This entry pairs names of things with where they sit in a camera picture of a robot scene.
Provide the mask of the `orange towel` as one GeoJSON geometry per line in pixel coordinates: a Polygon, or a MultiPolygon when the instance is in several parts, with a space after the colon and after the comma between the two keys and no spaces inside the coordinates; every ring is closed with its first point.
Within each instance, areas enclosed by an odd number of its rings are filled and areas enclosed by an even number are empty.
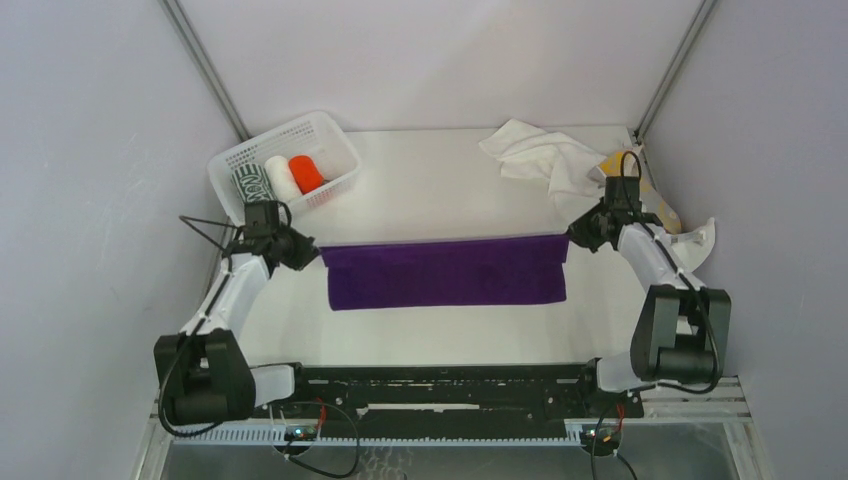
{"type": "Polygon", "coordinates": [[[322,187],[326,180],[314,160],[308,155],[297,155],[288,160],[292,177],[302,194],[322,187]]]}

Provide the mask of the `purple towel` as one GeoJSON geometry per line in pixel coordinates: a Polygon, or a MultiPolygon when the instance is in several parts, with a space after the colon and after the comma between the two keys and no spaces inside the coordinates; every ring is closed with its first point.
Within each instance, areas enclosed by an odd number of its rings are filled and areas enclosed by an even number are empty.
{"type": "Polygon", "coordinates": [[[324,247],[334,311],[566,299],[564,234],[324,247]]]}

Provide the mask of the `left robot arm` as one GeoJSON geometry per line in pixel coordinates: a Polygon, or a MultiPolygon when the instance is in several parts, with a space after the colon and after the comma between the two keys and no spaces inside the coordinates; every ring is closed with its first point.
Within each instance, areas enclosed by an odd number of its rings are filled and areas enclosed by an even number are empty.
{"type": "Polygon", "coordinates": [[[157,417],[175,438],[203,435],[229,421],[245,420],[274,401],[290,417],[311,407],[311,388],[297,380],[298,364],[252,366],[239,337],[258,294],[274,271],[303,270],[319,255],[314,238],[292,226],[278,200],[249,202],[245,223],[221,254],[209,292],[176,334],[161,336],[153,355],[159,381],[157,417]]]}

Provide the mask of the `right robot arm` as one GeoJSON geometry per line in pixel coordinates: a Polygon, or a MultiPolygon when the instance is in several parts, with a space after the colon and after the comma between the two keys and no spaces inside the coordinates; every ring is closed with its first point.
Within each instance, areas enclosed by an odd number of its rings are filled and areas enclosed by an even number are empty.
{"type": "Polygon", "coordinates": [[[685,267],[659,218],[643,210],[639,187],[636,177],[607,178],[599,203],[567,230],[591,252],[611,245],[645,291],[628,351],[596,360],[595,378],[578,388],[579,406],[592,416],[605,415],[620,392],[660,386],[706,394],[723,375],[731,299],[685,267]]]}

